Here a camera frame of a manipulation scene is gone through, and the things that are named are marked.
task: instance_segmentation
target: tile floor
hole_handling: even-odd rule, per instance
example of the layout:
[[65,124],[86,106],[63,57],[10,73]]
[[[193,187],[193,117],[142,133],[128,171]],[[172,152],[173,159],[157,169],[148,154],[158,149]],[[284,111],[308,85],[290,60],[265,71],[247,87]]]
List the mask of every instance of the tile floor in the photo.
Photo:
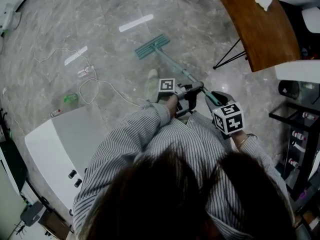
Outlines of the tile floor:
[[[38,63],[34,48],[36,58],[44,60],[56,48],[79,50],[87,46],[83,55],[96,68],[98,78],[110,81],[124,97],[136,102],[144,97],[144,84],[151,69],[157,69],[161,78],[187,83],[184,76],[173,72],[155,54],[143,60],[135,55],[136,48],[165,33],[171,42],[163,50],[209,90],[231,94],[245,111],[246,130],[260,136],[271,157],[280,151],[282,126],[268,117],[268,112],[284,100],[278,95],[274,70],[251,73],[244,57],[212,69],[239,38],[220,0],[55,0],[52,13],[45,19],[52,4],[53,0],[28,0],[21,9],[20,25],[5,36],[0,55],[0,100],[8,112],[7,122],[30,180],[68,221],[71,217],[67,209],[30,157],[25,135],[48,120],[56,109],[66,112],[75,107],[96,106],[110,130],[137,108],[124,102],[106,83],[99,84],[100,92],[91,105],[82,100],[73,107],[63,104],[64,95],[78,93],[84,79],[78,78],[77,72],[86,66],[86,61],[80,57],[64,66],[71,54],[58,50]],[[119,26],[150,14],[152,20],[119,31]],[[242,50],[238,44],[231,55]],[[84,98],[90,101],[96,90],[96,83],[90,82],[82,89]],[[196,109],[209,116],[203,95],[199,95]]]

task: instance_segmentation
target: person's left hand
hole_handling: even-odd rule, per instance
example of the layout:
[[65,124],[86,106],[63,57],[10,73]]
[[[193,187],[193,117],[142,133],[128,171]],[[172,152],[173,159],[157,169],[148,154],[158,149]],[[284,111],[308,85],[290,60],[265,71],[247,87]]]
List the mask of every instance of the person's left hand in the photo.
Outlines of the person's left hand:
[[177,95],[172,95],[166,102],[165,106],[168,108],[170,112],[170,116],[172,118],[175,117],[177,112],[177,105],[178,105],[178,97]]

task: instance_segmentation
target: foot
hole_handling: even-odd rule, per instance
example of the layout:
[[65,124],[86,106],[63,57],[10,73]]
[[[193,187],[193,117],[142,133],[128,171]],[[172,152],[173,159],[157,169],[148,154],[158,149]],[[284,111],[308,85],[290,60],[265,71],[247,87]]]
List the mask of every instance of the foot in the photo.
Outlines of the foot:
[[159,75],[158,71],[151,69],[148,80],[145,83],[145,99],[152,103],[156,103],[158,99]]

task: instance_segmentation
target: woman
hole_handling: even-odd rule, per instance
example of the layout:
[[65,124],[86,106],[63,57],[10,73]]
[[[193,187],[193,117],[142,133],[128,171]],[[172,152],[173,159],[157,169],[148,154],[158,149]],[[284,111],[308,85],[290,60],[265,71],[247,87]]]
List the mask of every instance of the woman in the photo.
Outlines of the woman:
[[259,139],[140,101],[98,147],[73,206],[81,240],[296,239],[286,185]]

